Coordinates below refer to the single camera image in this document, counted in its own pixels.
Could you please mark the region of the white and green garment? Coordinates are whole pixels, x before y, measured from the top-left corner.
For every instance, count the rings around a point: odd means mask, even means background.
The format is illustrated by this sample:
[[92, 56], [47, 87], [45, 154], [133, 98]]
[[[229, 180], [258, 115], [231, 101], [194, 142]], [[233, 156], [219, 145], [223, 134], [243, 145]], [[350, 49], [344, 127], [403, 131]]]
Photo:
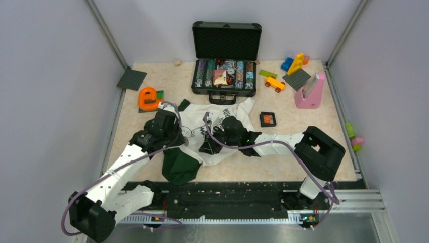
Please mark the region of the white and green garment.
[[240, 104], [224, 106], [193, 104], [186, 99], [182, 100], [178, 111], [181, 116], [182, 135], [187, 138], [188, 145], [170, 148], [163, 152], [162, 175], [164, 178], [174, 185], [186, 184], [196, 178], [201, 166], [215, 166], [237, 153], [237, 150], [228, 148], [222, 148], [219, 153], [214, 155], [199, 151], [205, 140], [206, 132], [203, 118], [207, 112], [210, 112], [214, 115], [215, 124], [220, 125], [222, 120], [233, 116], [242, 122], [245, 128], [253, 130], [249, 115], [254, 104], [253, 98], [247, 98]]

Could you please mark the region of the black square frame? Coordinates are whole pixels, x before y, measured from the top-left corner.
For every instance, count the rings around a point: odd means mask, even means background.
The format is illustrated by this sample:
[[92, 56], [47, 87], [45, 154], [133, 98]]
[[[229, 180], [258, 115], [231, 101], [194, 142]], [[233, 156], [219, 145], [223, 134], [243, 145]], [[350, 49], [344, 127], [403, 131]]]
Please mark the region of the black square frame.
[[261, 112], [259, 114], [261, 127], [275, 127], [277, 125], [275, 113]]

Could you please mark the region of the red maple leaf brooch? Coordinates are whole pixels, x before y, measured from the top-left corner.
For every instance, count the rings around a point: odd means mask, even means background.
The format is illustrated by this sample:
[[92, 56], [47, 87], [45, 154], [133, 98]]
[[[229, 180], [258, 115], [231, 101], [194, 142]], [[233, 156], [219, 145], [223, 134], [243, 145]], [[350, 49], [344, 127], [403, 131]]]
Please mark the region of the red maple leaf brooch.
[[266, 124], [272, 124], [273, 123], [273, 117], [271, 115], [264, 115], [264, 123]]

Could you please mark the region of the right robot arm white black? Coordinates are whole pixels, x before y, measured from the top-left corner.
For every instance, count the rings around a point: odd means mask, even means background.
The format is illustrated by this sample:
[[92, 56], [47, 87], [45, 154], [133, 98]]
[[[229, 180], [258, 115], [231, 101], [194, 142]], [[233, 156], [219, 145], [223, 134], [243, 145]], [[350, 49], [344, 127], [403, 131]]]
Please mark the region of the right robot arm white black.
[[212, 121], [207, 112], [203, 121], [209, 136], [208, 143], [214, 145], [215, 152], [227, 148], [249, 157], [293, 156], [306, 173], [296, 195], [300, 207], [311, 208], [320, 192], [332, 203], [339, 204], [332, 181], [346, 150], [318, 127], [308, 126], [302, 133], [275, 135], [250, 131], [233, 116], [218, 123]]

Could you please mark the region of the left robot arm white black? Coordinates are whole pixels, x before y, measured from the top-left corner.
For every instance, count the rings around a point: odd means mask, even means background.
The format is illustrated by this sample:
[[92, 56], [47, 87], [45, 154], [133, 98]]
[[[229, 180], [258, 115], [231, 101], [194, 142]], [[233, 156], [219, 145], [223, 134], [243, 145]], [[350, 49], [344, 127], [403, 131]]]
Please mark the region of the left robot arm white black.
[[134, 211], [160, 207], [162, 195], [138, 185], [120, 195], [132, 176], [150, 159], [170, 147], [183, 145], [180, 114], [172, 106], [158, 109], [142, 130], [133, 134], [114, 164], [92, 185], [73, 193], [64, 216], [70, 225], [95, 242], [109, 238], [115, 226]]

